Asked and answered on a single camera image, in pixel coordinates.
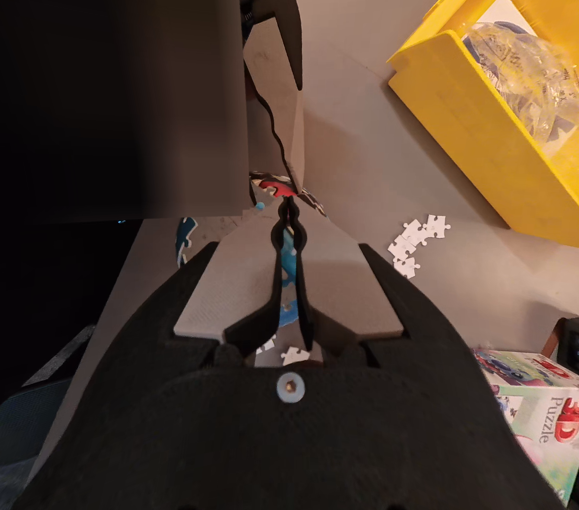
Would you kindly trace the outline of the dark office chair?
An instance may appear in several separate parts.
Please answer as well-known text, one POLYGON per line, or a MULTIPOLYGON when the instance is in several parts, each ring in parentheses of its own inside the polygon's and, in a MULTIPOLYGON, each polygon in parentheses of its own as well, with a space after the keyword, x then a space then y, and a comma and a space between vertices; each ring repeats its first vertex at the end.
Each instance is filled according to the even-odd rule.
POLYGON ((24 483, 96 329, 84 327, 1 404, 1 488, 24 483))

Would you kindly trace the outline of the black electronic device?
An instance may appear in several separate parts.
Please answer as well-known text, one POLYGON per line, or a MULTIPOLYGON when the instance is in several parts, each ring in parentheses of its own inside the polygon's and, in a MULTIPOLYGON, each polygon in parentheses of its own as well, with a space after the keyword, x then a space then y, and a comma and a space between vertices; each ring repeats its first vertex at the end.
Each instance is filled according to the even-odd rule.
POLYGON ((578 317, 564 321, 556 360, 567 369, 578 370, 578 317))

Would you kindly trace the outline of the clear plastic bag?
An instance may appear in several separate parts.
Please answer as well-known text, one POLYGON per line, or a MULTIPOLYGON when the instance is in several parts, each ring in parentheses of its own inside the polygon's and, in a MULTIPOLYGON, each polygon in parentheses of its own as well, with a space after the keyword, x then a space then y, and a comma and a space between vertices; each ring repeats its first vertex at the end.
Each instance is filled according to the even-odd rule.
POLYGON ((515 23, 474 24, 463 43, 549 155, 578 128, 578 68, 561 47, 515 23))

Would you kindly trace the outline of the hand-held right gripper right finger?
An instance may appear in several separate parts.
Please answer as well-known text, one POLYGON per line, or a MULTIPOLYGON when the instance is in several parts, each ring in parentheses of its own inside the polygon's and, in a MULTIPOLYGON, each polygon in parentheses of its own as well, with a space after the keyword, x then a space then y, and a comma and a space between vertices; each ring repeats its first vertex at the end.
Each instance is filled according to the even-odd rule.
POLYGON ((361 246, 299 198, 289 200, 296 299, 307 350, 399 338, 403 326, 361 246))

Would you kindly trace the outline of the joined white puzzle pieces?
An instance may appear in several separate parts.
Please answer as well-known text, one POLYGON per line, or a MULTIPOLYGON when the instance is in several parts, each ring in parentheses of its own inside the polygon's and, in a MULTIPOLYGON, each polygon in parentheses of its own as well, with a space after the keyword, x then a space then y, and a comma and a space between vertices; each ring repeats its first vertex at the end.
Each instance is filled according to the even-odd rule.
POLYGON ((421 268, 415 259, 417 250, 425 247, 429 239, 444 239, 451 228, 445 216, 432 214, 426 220, 415 218, 403 223, 402 233, 387 246, 395 270, 407 280, 414 278, 421 268))

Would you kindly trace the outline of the yellow plastic bin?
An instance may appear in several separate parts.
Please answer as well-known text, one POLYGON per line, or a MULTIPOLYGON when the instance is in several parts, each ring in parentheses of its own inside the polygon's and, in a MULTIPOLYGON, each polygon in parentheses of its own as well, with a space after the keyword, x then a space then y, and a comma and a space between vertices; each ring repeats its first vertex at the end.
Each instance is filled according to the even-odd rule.
MULTIPOLYGON (((578 64, 578 0, 511 1, 578 64)), ((578 247, 578 130, 547 156, 461 40, 493 2, 438 0, 388 84, 513 230, 578 247)))

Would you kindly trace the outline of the colourful puzzle box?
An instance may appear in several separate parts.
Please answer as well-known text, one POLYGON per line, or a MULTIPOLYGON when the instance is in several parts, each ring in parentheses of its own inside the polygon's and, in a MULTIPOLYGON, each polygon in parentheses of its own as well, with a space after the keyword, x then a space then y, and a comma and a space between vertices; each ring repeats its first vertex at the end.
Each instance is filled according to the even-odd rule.
POLYGON ((472 352, 520 446, 567 506, 578 474, 578 374, 542 354, 472 352))

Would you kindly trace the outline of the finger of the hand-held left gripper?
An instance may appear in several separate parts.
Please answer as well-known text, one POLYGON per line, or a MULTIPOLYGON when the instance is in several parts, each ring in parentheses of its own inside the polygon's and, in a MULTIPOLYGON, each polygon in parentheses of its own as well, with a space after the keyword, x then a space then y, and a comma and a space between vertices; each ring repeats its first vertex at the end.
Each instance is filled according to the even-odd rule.
POLYGON ((254 25, 243 59, 257 99, 270 116, 288 176, 295 192, 301 194, 305 176, 303 92, 293 76, 275 17, 254 25))

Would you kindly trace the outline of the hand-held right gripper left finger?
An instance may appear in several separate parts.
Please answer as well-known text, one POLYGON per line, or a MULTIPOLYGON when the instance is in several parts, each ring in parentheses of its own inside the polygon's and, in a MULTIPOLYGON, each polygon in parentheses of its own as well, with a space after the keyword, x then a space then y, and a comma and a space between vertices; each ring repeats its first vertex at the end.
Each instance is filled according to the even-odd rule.
POLYGON ((270 340, 279 326, 286 213, 286 201, 275 199, 211 245, 174 326, 177 337, 232 345, 243 357, 270 340))

